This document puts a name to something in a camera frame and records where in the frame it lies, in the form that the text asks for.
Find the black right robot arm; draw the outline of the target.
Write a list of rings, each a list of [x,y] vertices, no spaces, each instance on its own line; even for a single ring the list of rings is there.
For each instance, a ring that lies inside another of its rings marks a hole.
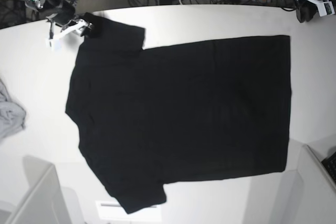
[[[26,7],[46,17],[50,23],[48,42],[60,40],[69,33],[86,36],[92,23],[76,15],[76,0],[23,0]]]

